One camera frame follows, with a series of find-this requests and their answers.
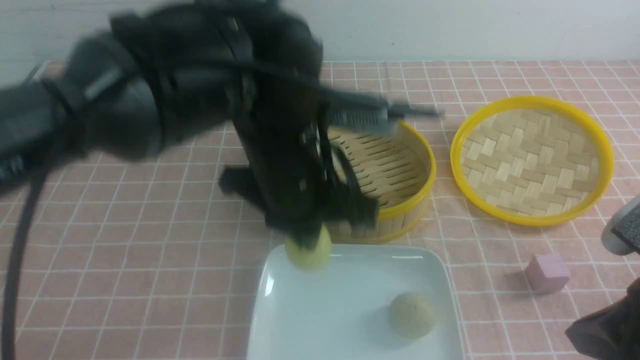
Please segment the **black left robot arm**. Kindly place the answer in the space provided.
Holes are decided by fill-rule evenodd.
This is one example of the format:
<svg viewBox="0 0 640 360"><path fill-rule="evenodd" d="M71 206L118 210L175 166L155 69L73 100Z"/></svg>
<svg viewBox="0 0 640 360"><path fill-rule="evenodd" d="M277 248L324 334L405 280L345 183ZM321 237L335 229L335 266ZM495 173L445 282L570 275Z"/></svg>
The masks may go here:
<svg viewBox="0 0 640 360"><path fill-rule="evenodd" d="M340 181L327 127L343 94L320 85L323 47L275 0L192 0L83 38L57 79L1 90L1 193L102 151L128 162L231 121L247 156L220 189L314 249L323 224L377 223L354 173Z"/></svg>

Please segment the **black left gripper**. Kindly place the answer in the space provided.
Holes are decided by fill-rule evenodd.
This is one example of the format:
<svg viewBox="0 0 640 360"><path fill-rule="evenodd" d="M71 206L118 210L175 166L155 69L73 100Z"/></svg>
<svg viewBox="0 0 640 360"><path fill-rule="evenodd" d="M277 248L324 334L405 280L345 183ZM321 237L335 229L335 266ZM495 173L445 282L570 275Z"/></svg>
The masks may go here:
<svg viewBox="0 0 640 360"><path fill-rule="evenodd" d="M228 93L248 165L224 169L224 193L261 210L265 223L300 249L318 248L329 223L377 225L380 205L361 190L346 152L329 139L329 129L379 132L379 96L287 80L281 92L265 92L247 76L240 89Z"/></svg>

